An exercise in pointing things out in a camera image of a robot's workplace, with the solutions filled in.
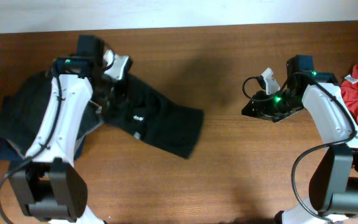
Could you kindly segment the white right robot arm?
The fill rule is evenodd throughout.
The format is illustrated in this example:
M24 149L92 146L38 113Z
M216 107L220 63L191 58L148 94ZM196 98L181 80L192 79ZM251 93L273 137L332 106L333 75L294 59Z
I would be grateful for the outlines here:
M358 126L341 96L333 73L299 70L289 72L279 86L270 68L255 80L261 87L242 114L277 122L302 109L311 115L323 143L302 152L291 168L291 187L298 201L279 211L274 223L342 223L358 217ZM319 149L324 157L315 170L308 198L301 199L295 174L300 161Z

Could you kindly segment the black polo shirt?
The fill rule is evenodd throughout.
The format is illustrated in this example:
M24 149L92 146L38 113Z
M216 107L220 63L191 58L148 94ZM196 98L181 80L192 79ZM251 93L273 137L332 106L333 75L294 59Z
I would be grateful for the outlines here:
M180 106L142 80L128 76L126 99L103 116L136 139L187 159L199 140L204 111Z

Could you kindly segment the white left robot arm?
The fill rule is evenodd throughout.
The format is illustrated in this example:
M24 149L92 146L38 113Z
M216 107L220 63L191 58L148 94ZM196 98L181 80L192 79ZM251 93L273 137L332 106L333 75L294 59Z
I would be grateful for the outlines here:
M108 101L123 85L132 62L107 50L98 65L92 57L60 57L52 63L51 91L40 129L22 163L11 163L6 179L21 212L40 222L103 223L87 205L88 188L74 168L81 120L93 90Z

